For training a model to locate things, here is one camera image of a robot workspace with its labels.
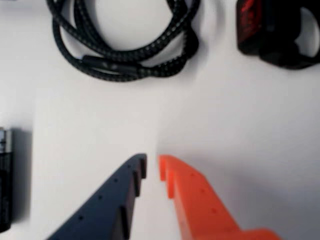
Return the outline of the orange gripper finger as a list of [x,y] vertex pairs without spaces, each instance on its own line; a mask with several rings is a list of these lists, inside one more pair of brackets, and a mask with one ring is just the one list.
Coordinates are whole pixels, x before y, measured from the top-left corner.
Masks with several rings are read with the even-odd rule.
[[183,240],[278,240],[265,228],[243,230],[206,177],[172,155],[159,155],[160,179],[174,201]]

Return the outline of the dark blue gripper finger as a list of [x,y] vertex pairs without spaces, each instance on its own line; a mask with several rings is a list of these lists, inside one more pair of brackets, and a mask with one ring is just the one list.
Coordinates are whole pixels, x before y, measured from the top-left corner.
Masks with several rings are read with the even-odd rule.
[[146,177],[147,155],[133,155],[49,239],[128,240],[135,200]]

